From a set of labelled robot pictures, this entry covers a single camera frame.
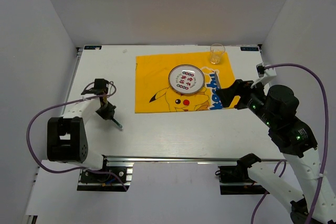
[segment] white plate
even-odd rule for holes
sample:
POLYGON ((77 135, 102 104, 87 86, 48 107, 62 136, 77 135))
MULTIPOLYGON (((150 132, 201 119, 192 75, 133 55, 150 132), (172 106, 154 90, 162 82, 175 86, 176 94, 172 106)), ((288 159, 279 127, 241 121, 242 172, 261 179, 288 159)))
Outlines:
POLYGON ((196 93, 204 86, 204 75, 193 65, 179 65, 169 73, 169 84, 181 94, 196 93))

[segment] yellow cloth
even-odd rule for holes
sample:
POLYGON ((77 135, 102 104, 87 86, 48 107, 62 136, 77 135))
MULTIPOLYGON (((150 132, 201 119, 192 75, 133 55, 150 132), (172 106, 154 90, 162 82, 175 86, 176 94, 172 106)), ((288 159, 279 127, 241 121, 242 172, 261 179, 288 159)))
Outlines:
MULTIPOLYGON (((216 65, 211 64, 209 58, 210 52, 137 56, 135 112, 154 113, 221 109, 221 101, 215 94, 218 87, 214 72, 217 72, 222 88, 229 87, 235 81, 235 77, 227 53, 216 65), (168 81, 170 71, 183 64, 194 65, 201 69, 204 74, 205 86, 195 94, 181 95, 170 87, 168 81), (189 100, 188 106, 183 104, 185 99, 189 100)), ((235 98, 230 108, 233 108, 237 101, 238 98, 235 98)))

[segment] purple cable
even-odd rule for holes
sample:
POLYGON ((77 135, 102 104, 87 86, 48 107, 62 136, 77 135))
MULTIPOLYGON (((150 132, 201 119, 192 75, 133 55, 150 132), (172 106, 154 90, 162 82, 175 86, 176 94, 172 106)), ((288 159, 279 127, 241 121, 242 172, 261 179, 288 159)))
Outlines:
MULTIPOLYGON (((277 68, 277 67, 297 67, 297 68, 301 68, 301 69, 307 71, 308 73, 310 73, 312 76, 314 76, 314 78, 317 80, 317 82, 320 85, 320 88, 321 88, 321 91, 322 91, 322 96, 323 96, 323 103, 324 103, 324 121, 325 121, 325 125, 324 125, 324 147, 323 147, 323 157, 322 157, 322 162, 321 162, 320 174, 324 174, 324 169, 325 169, 326 163, 327 163, 328 131, 329 131, 328 101, 327 101, 327 94, 326 94, 324 85, 323 85, 321 79, 313 71, 311 71, 309 68, 307 68, 305 66, 302 66, 302 65, 299 65, 299 64, 294 64, 294 63, 275 64, 275 65, 265 66, 265 69, 277 68)), ((313 216, 315 206, 316 206, 317 200, 318 200, 319 195, 320 195, 320 191, 321 191, 321 187, 322 187, 322 180, 323 180, 323 177, 318 178, 316 192, 315 192, 313 201, 311 203, 309 214, 308 214, 304 224, 309 224, 310 220, 313 216)))
POLYGON ((86 89, 87 89, 89 86, 91 86, 92 84, 94 84, 94 81, 93 81, 93 82, 90 82, 89 84, 87 84, 87 85, 85 86, 85 88, 83 89, 83 91, 86 91, 86 89))
MULTIPOLYGON (((286 160, 285 160, 285 159, 280 160, 280 161, 277 163, 277 165, 275 166, 275 168, 274 168, 274 173, 275 173, 275 172, 277 171, 279 165, 280 165, 282 162, 283 162, 283 169, 282 169, 282 171, 281 171, 281 173, 280 173, 280 175, 279 175, 280 178, 282 177, 283 173, 284 173, 285 170, 286 170, 286 166, 287 166, 286 160)), ((251 216, 251 224, 253 224, 253 222, 254 222, 254 217, 255 217, 255 215, 256 215, 256 212, 257 212, 258 208, 260 207, 261 203, 262 203, 262 202, 264 201, 264 199, 266 198, 267 194, 268 194, 268 191, 266 191, 266 192, 264 193, 264 195, 262 196, 262 198, 260 199, 260 201, 259 201, 258 204, 256 205, 255 209, 253 210, 253 213, 252 213, 252 216, 251 216)))
MULTIPOLYGON (((84 100, 91 100, 91 99, 95 99, 95 98, 99 98, 99 97, 111 97, 112 95, 114 95, 117 91, 116 87, 113 85, 114 87, 114 92, 112 94, 109 94, 109 95, 106 95, 106 94, 102 94, 102 95, 94 95, 94 96, 91 96, 91 97, 87 97, 85 99, 78 99, 78 100, 74 100, 74 101, 71 101, 71 102, 65 102, 65 103, 61 103, 61 104, 58 104, 58 105, 54 105, 54 106, 50 106, 44 110, 41 110, 40 112, 38 112, 32 119, 31 121, 29 122, 28 124, 28 127, 27 127, 27 132, 26 132, 26 141, 27 141, 27 146, 28 146, 28 149, 29 149, 29 152, 30 154, 32 155, 33 159, 35 160, 35 162, 43 169, 43 170, 46 170, 47 172, 49 173, 55 173, 55 174, 60 174, 60 173, 67 173, 67 172, 71 172, 73 170, 78 170, 78 169, 86 169, 85 167, 74 167, 74 168, 71 168, 71 169, 68 169, 68 170, 51 170, 49 169, 48 167, 46 167, 45 165, 42 164, 42 162, 38 159, 38 157, 35 155, 34 153, 34 150, 31 146, 31 143, 30 143, 30 129, 32 128, 32 124, 34 123, 34 121, 40 116, 42 115, 43 113, 49 111, 49 110, 52 110, 52 109, 55 109, 55 108, 59 108, 59 107, 62 107, 62 106, 66 106, 66 105, 69 105, 69 104, 74 104, 74 103, 77 103, 77 102, 82 102, 84 100)), ((123 188, 125 189, 125 191, 127 191, 127 188, 125 186, 125 184, 121 181, 121 179, 114 173, 112 172, 100 172, 100 171, 97 171, 97 170, 90 170, 90 169, 87 169, 89 172, 92 172, 92 173, 96 173, 96 174, 109 174, 109 175, 112 175, 113 177, 115 177, 119 182, 120 184, 123 186, 123 188)))

